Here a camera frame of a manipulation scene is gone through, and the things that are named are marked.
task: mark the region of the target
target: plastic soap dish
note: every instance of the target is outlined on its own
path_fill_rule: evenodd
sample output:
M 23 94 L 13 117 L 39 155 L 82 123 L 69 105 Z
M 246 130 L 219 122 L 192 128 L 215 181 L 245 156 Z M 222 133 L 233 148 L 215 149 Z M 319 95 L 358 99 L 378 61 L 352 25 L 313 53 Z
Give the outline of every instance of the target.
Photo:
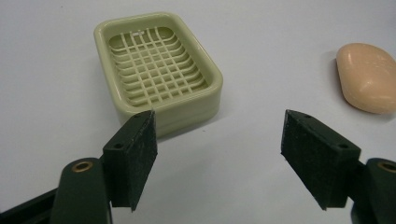
M 218 112 L 221 72 L 178 16 L 105 21 L 94 37 L 121 123 L 154 109 L 162 136 Z

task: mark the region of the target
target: screw hole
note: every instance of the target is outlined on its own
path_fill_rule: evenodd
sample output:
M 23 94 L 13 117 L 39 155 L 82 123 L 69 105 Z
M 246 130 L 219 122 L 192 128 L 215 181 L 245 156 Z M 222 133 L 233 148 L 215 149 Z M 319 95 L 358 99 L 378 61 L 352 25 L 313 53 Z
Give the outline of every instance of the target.
M 341 147 L 341 148 L 348 148 L 348 145 L 347 144 L 340 144 L 340 145 L 338 145 L 339 147 Z
M 72 171 L 75 173 L 81 173 L 91 169 L 92 167 L 93 163 L 91 161 L 81 161 L 72 167 Z
M 114 148 L 122 148 L 123 147 L 123 143 L 117 143 L 116 145 L 114 145 Z
M 378 166 L 388 172 L 396 174 L 396 166 L 390 162 L 381 161 L 378 163 Z

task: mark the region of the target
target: soap dish grid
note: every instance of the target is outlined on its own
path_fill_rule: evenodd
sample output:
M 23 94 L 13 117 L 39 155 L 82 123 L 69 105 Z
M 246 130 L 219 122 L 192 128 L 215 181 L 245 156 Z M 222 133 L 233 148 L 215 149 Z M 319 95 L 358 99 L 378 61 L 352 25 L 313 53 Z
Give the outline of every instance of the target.
M 208 87 L 176 34 L 165 27 L 121 33 L 109 40 L 122 89 L 135 107 L 152 106 Z

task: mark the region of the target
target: orange soap bar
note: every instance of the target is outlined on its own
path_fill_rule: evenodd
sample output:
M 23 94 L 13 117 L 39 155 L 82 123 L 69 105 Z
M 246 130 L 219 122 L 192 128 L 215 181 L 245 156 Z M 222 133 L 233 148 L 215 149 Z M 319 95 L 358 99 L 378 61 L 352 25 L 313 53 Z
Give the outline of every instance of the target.
M 396 111 L 396 62 L 388 53 L 372 45 L 348 44 L 338 50 L 336 61 L 350 104 L 376 114 Z

